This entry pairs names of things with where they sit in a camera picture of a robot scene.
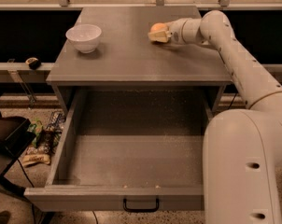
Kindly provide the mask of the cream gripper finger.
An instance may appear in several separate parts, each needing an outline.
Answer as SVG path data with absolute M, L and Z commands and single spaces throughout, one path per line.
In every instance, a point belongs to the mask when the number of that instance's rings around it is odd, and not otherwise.
M 164 30 L 149 32 L 148 38 L 153 42 L 167 43 L 171 38 L 171 33 Z

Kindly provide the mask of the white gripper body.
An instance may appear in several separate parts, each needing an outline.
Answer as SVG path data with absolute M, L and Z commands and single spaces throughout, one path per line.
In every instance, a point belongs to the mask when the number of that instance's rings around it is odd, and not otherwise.
M 187 21 L 187 19 L 179 19 L 176 21 L 167 22 L 170 40 L 172 43 L 187 43 Z

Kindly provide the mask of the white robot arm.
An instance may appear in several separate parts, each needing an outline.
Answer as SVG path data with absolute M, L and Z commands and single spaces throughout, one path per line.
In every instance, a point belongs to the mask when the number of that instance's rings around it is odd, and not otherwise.
M 282 224 L 282 85 L 237 40 L 218 10 L 154 24 L 152 42 L 215 49 L 245 106 L 209 122 L 203 142 L 205 224 Z

